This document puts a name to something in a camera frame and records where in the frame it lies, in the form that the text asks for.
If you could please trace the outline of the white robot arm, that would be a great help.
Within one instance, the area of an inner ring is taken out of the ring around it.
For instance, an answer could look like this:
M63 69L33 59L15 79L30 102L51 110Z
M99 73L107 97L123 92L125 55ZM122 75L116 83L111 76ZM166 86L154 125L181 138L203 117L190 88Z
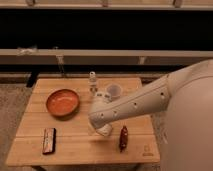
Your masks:
M162 171L213 171L213 59L147 84L113 102L96 93L89 122L107 135L114 121L165 112Z

